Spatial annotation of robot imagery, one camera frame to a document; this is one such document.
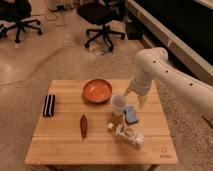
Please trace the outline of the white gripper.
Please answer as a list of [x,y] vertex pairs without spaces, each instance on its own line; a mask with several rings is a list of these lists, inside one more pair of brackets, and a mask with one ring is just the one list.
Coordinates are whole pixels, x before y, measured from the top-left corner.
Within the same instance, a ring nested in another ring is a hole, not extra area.
[[132,78],[130,87],[125,90],[124,96],[128,96],[131,92],[135,92],[138,96],[139,108],[142,108],[147,100],[146,95],[151,89],[152,80],[150,78],[142,77],[141,79]]

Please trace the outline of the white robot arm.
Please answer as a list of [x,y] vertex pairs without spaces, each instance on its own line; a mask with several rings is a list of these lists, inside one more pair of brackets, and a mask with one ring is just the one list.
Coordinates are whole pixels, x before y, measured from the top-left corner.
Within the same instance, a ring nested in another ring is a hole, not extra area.
[[161,80],[180,97],[196,107],[201,114],[213,117],[213,86],[195,79],[168,63],[168,53],[162,47],[140,50],[134,57],[135,72],[125,94],[135,92],[145,96],[154,78]]

